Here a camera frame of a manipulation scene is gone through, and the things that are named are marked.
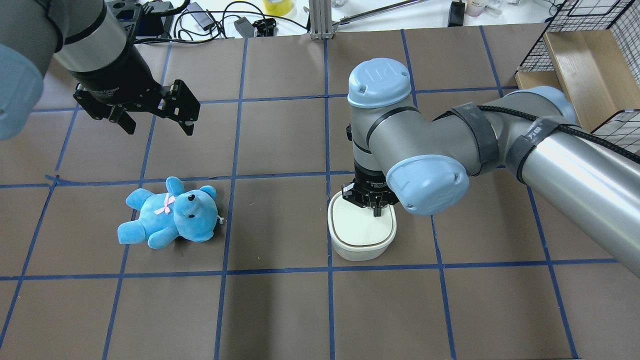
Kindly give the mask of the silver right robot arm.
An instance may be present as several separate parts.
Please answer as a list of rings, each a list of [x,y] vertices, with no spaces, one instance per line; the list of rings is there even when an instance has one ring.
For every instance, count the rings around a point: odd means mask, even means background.
[[[373,58],[349,75],[355,178],[342,187],[375,217],[402,204],[430,216],[457,203],[470,178],[504,166],[635,275],[639,273],[639,157],[586,132],[550,86],[487,104],[458,105],[426,120],[404,64]]]

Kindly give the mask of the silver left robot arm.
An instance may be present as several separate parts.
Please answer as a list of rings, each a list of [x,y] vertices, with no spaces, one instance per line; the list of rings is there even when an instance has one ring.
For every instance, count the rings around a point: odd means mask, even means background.
[[[154,79],[103,0],[3,0],[0,42],[3,141],[24,129],[51,60],[77,80],[73,98],[91,118],[132,135],[137,124],[130,112],[146,112],[194,133],[201,109],[195,95],[183,80],[163,86]]]

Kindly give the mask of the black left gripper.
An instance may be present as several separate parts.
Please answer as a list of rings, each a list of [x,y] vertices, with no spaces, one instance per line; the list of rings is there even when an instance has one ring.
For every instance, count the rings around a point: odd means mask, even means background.
[[[80,83],[73,98],[91,118],[107,119],[129,135],[134,135],[137,127],[129,112],[146,112],[170,119],[178,123],[187,136],[192,136],[201,110],[201,103],[182,79],[174,80],[171,85],[147,89],[122,104],[105,104]]]

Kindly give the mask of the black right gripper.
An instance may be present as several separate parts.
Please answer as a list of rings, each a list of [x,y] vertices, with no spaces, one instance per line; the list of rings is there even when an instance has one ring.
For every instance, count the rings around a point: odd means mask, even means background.
[[[356,172],[352,182],[342,185],[342,198],[357,207],[372,208],[376,218],[385,207],[399,202],[382,172]]]

